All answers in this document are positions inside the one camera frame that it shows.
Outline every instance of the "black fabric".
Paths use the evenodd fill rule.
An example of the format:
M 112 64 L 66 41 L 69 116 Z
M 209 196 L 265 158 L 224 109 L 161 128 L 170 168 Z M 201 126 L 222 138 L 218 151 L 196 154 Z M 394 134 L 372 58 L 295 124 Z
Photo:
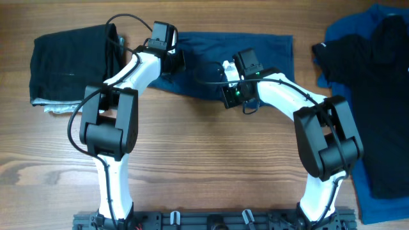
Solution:
M 370 40 L 353 34 L 313 47 L 328 81 L 352 91 L 364 164 L 376 198 L 409 196 L 409 37 L 400 16 Z
M 109 37 L 118 41 L 114 24 Z M 85 87 L 103 82 L 122 68 L 120 49 L 105 37 L 105 25 L 43 35 L 34 40 L 30 69 L 30 101 L 75 101 Z

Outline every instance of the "wood grain surface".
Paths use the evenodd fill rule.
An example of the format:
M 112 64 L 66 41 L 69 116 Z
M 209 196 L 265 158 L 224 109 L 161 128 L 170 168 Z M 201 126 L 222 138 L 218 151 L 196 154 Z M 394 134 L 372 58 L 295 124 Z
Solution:
M 99 206 L 95 166 L 66 137 L 69 116 L 46 114 L 29 103 L 35 38 L 104 24 L 117 13 L 136 14 L 151 25 L 169 22 L 179 31 L 294 35 L 296 81 L 329 96 L 316 86 L 319 70 L 311 46 L 323 41 L 333 22 L 375 1 L 17 2 L 31 4 L 0 4 L 1 229 L 70 229 L 73 214 Z M 409 7 L 408 1 L 384 3 Z M 129 47 L 150 35 L 133 19 L 114 23 Z M 77 142 L 79 118 L 72 131 Z M 139 99 L 139 137 L 129 161 L 136 210 L 294 208 L 307 178 L 293 123 L 276 109 L 245 116 L 241 108 L 225 110 L 221 102 L 156 89 Z M 352 180 L 343 183 L 336 204 L 356 209 L 358 216 Z M 359 223 L 359 229 L 408 229 L 408 224 Z

